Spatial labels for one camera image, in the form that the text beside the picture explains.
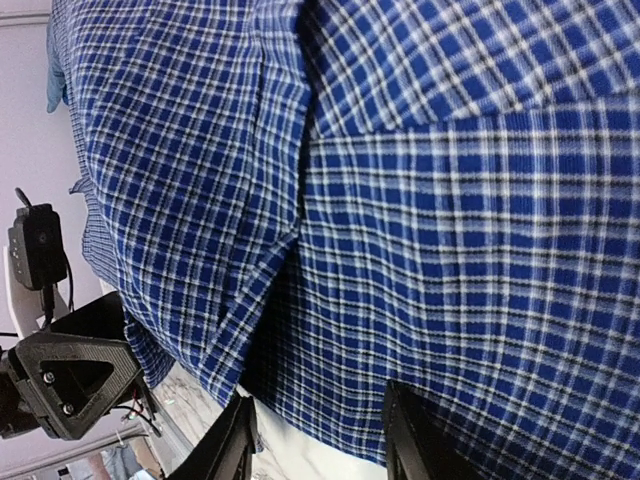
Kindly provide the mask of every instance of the black wire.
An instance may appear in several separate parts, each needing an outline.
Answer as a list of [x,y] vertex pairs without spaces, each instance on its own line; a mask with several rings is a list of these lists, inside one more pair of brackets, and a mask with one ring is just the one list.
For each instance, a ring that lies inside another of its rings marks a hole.
[[31,204],[31,201],[29,200],[29,197],[27,197],[27,195],[22,191],[20,187],[16,188],[16,195],[18,196],[18,198],[24,204],[25,207],[27,208],[33,207],[33,205]]
[[69,302],[68,307],[69,311],[73,312],[75,310],[75,305],[73,304],[73,271],[71,270],[71,264],[69,263],[69,257],[67,254],[64,254],[64,261],[67,264],[67,274],[69,275]]
[[151,427],[151,429],[153,430],[153,433],[155,433],[156,436],[158,437],[162,436],[162,433],[160,432],[160,430],[158,430],[158,427],[156,427],[151,420],[145,417],[142,413],[138,412],[135,408],[131,408],[126,405],[118,405],[117,407],[113,407],[112,410],[127,410],[130,413],[134,413],[137,417],[140,417],[142,420],[145,421],[147,425]]

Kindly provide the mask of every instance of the black camera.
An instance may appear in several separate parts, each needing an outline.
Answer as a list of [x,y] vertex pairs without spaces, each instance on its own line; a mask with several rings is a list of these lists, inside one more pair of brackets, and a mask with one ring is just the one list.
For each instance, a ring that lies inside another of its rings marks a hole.
[[13,274],[25,288],[42,290],[67,277],[60,216],[50,204],[20,208],[9,229]]

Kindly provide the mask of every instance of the white plastic part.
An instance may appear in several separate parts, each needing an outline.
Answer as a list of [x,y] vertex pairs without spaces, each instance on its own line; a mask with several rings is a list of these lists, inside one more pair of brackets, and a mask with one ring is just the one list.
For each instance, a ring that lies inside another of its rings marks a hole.
[[[7,288],[7,303],[9,315],[16,328],[20,340],[40,330],[40,322],[44,313],[40,302],[40,292],[27,290],[13,276],[9,247],[2,249],[2,261],[4,264],[4,283]],[[53,298],[56,304],[53,312],[54,320],[69,314],[66,302],[60,296],[58,289],[54,287]]]

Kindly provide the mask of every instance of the blue plaid shirt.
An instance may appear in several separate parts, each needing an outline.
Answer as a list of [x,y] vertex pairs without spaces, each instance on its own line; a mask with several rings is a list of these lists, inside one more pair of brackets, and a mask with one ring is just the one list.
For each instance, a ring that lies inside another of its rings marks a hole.
[[150,383],[242,376],[384,463],[394,378],[487,478],[639,478],[639,14],[56,0],[85,253]]

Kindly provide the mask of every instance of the light blue sleeve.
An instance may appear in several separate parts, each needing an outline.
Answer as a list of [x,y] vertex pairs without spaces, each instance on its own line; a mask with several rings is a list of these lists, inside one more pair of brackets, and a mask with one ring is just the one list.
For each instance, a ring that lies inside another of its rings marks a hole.
[[56,51],[55,39],[51,30],[51,22],[47,25],[47,55],[49,70],[47,78],[47,113],[55,112],[61,100],[67,103],[66,82],[62,64]]

